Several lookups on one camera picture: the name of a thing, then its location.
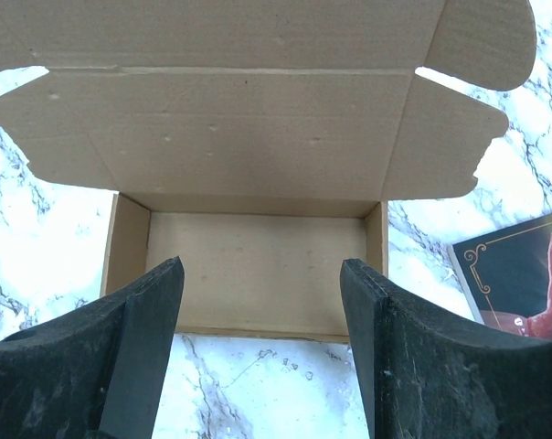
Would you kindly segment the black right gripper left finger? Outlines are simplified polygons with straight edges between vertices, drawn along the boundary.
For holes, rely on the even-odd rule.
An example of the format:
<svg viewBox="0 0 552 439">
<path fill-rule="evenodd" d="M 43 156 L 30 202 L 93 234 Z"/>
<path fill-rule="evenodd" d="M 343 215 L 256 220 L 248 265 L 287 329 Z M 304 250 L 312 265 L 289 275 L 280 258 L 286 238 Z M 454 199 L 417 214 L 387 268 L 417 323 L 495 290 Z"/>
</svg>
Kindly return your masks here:
<svg viewBox="0 0 552 439">
<path fill-rule="evenodd" d="M 184 289 L 177 257 L 0 341 L 0 438 L 149 438 Z"/>
</svg>

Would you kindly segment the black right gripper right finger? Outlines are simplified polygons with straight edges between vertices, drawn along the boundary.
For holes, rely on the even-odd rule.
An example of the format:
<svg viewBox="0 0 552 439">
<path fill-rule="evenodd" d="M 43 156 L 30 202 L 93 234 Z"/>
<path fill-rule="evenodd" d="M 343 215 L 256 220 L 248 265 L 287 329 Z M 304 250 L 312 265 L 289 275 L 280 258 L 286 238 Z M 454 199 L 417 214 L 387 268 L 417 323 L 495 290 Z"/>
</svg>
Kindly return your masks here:
<svg viewBox="0 0 552 439">
<path fill-rule="evenodd" d="M 373 438 L 552 438 L 552 342 L 433 304 L 349 259 L 340 289 Z"/>
</svg>

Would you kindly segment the brown cardboard box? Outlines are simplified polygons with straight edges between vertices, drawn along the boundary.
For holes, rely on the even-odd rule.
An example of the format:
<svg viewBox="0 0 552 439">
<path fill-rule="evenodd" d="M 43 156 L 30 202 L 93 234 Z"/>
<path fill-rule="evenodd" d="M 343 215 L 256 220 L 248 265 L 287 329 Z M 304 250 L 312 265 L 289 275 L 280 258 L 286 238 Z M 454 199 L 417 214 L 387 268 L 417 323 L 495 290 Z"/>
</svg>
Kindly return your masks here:
<svg viewBox="0 0 552 439">
<path fill-rule="evenodd" d="M 342 262 L 387 203 L 458 198 L 523 85 L 527 1 L 0 1 L 0 126 L 47 182 L 114 192 L 101 290 L 179 257 L 181 332 L 345 342 Z"/>
</svg>

